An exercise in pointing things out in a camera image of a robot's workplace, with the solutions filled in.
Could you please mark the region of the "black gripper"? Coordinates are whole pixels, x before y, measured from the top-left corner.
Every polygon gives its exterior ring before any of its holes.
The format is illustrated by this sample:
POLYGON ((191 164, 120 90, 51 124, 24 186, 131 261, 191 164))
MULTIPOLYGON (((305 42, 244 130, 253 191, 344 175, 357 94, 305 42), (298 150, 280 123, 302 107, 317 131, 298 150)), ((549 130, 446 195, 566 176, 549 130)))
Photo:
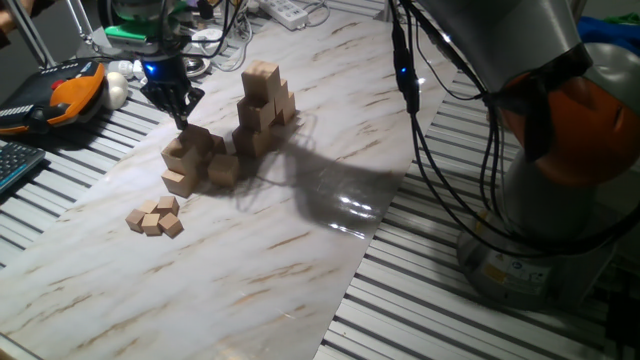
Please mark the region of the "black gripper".
POLYGON ((141 58, 147 84, 164 90, 173 90, 166 103, 166 112, 174 120, 178 130, 188 126, 188 114, 193 111, 205 92, 192 87, 180 53, 141 58))

